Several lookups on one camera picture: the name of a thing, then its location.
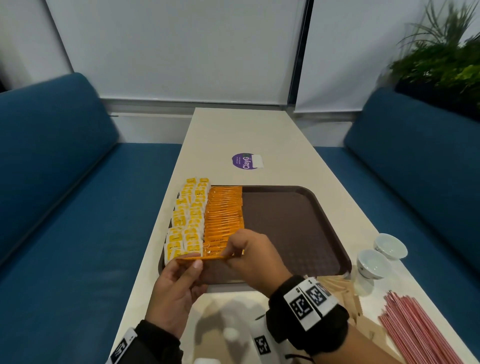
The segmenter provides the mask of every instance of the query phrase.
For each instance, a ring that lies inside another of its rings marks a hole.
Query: blue cushion
[[[107,360],[180,148],[118,145],[1,267],[0,363]]]
[[[79,73],[0,95],[0,264],[116,143]]]
[[[315,149],[377,230],[405,243],[408,256],[402,262],[480,359],[480,281],[463,259],[353,154]]]
[[[480,272],[480,123],[381,88],[347,145]]]

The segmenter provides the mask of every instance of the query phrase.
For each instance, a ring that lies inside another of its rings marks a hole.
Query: left hand
[[[206,284],[194,285],[202,269],[201,260],[187,265],[170,261],[155,282],[145,320],[180,339],[192,304],[207,290]]]

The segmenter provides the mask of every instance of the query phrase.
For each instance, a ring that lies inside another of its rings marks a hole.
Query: black sleeve
[[[119,364],[181,364],[180,340],[172,334],[145,320],[140,321],[135,332],[137,338]]]

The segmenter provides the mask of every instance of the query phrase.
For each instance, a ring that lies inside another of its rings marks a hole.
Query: round sticker
[[[242,168],[243,170],[255,170],[252,164],[251,153],[240,153],[232,157],[232,162],[235,167]]]

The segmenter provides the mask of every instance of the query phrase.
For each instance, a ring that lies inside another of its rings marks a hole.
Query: table surface
[[[238,153],[260,154],[264,168],[242,170],[235,167],[232,157]],[[298,185],[308,188],[316,195],[352,264],[356,264],[360,250],[372,248],[378,235],[377,229],[284,111],[197,108],[112,349],[128,327],[135,327],[144,318],[158,277],[158,261],[177,192],[184,181],[193,176],[208,177],[211,184]],[[374,282],[358,277],[354,267],[352,276],[365,316],[378,323],[377,317],[384,306],[383,297],[389,290],[415,297],[460,359],[464,363],[478,363],[405,266],[400,261],[392,262],[392,266],[390,277]],[[227,290],[232,287],[216,287],[209,291],[214,293],[206,293],[193,305],[181,338],[184,363],[192,363],[194,355],[198,355],[194,353],[195,347],[202,338],[208,340],[208,330],[212,326],[223,326],[217,327],[220,332],[224,327],[238,329],[238,345],[235,348],[229,346],[236,364],[260,363],[246,323],[265,312],[267,298],[255,291]]]

